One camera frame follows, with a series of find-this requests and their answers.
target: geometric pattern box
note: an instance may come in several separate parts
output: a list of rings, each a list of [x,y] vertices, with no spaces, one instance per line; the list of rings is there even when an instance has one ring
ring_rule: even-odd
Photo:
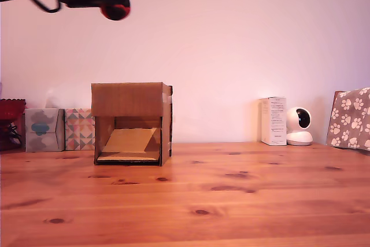
[[[95,149],[95,119],[91,109],[65,109],[65,150]]]

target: white box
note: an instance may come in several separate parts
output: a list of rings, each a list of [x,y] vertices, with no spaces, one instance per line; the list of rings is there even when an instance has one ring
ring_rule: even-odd
[[[270,146],[287,145],[286,98],[263,98],[261,102],[262,142]]]

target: wooden tabletop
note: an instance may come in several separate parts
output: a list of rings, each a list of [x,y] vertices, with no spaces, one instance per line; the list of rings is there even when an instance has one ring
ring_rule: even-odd
[[[370,246],[370,157],[175,144],[163,166],[1,154],[1,246]]]

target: product box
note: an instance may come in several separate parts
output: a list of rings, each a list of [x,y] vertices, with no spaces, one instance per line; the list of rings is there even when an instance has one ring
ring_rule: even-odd
[[[287,145],[286,99],[270,97],[261,100],[261,140],[271,146]]]
[[[92,84],[94,163],[164,165],[172,154],[172,86]]]
[[[65,150],[94,150],[95,119],[91,109],[65,110]]]
[[[26,109],[25,129],[26,152],[61,152],[65,149],[64,109]]]

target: security camera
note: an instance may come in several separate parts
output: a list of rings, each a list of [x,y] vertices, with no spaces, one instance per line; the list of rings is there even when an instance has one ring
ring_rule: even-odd
[[[302,107],[293,107],[287,112],[287,143],[294,146],[312,144],[312,135],[307,131],[311,126],[311,114]]]

